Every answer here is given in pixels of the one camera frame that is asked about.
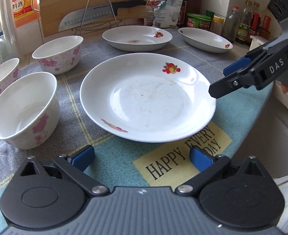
white bowl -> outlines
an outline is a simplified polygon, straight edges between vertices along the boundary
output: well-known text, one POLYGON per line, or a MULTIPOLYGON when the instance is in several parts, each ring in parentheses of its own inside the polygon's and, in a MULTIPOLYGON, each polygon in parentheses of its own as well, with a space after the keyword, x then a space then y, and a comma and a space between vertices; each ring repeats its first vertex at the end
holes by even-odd
POLYGON ((65 73, 80 61, 82 42, 81 36, 61 37, 41 45, 32 57, 43 71, 54 75, 65 73))
POLYGON ((3 62, 0 65, 0 94, 19 78, 19 58, 3 62))
POLYGON ((189 137, 212 119, 216 99, 195 68, 173 57, 131 53, 111 58, 84 78, 86 114, 122 138, 161 143, 189 137))
POLYGON ((224 53, 233 48, 231 42, 225 38, 198 28, 180 28, 183 39, 193 47, 213 53, 224 53))
POLYGON ((0 95, 0 140, 31 149, 46 141, 59 120, 57 80, 36 72, 12 83, 0 95))
POLYGON ((172 40, 171 33, 151 26, 119 26, 103 33, 114 48, 130 52, 148 52, 162 48, 172 40))

plate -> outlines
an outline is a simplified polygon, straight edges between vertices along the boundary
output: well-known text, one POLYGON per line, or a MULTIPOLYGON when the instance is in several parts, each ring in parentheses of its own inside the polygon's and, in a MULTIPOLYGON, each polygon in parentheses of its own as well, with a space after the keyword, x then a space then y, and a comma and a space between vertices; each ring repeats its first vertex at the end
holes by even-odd
POLYGON ((103 39, 124 51, 148 52, 165 46, 172 40, 172 35, 151 26, 119 26, 104 32, 103 39))
POLYGON ((129 140, 163 143, 189 137, 212 119, 216 99, 195 68, 173 57, 131 53, 84 78, 80 100, 100 127, 129 140))
POLYGON ((203 29, 185 27, 179 33, 188 44, 208 52, 224 53, 233 48, 225 38, 203 29))

orange bottle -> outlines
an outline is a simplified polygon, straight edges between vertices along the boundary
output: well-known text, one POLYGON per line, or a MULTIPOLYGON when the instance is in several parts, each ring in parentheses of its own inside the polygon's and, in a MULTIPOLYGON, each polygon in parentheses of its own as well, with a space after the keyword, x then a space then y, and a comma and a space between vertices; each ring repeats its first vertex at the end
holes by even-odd
MULTIPOLYGON (((11 3, 16 27, 40 18, 40 13, 32 9, 31 0, 11 0, 11 3)), ((33 0, 33 5, 38 10, 37 0, 33 0)))

blue tablecloth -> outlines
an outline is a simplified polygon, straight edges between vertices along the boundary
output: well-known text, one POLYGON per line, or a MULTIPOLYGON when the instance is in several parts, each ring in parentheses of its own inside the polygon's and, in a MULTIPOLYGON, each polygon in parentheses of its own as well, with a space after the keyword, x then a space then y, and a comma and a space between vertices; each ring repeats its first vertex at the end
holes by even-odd
MULTIPOLYGON (((213 54, 189 46, 175 29, 169 30, 173 40, 161 50, 155 51, 181 59, 197 68, 210 82, 223 77, 223 69, 235 59, 227 54, 213 54)), ((41 146, 21 151, 0 142, 0 196, 21 162, 28 155, 39 160, 50 160, 59 154, 72 154, 82 146, 95 147, 94 163, 85 171, 99 182, 113 188, 115 185, 148 186, 133 161, 161 144, 144 144, 125 140, 109 134, 95 125, 84 113, 79 99, 80 84, 90 69, 111 57, 125 54, 105 41, 97 41, 82 47, 79 64, 71 71, 57 76, 58 97, 61 106, 60 122, 53 135, 41 146)), ((22 75, 40 71, 37 63, 22 70, 22 75)), ((261 91, 254 87, 239 89, 217 100, 213 122, 231 138, 232 143, 224 154, 232 157, 252 128, 265 105, 272 84, 261 91)), ((0 232, 6 227, 0 212, 0 232)))

food packet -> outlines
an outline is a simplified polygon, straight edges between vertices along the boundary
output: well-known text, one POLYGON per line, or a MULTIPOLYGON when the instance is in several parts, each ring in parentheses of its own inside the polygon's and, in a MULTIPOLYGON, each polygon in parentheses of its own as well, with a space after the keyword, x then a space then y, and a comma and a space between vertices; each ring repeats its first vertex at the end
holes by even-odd
POLYGON ((165 0, 154 9, 153 26, 158 28, 176 28, 183 0, 165 0))
POLYGON ((147 17, 144 18, 144 26, 152 26, 153 20, 155 18, 154 9, 158 7, 158 4, 160 4, 160 2, 165 0, 146 0, 146 1, 147 1, 146 4, 147 17))

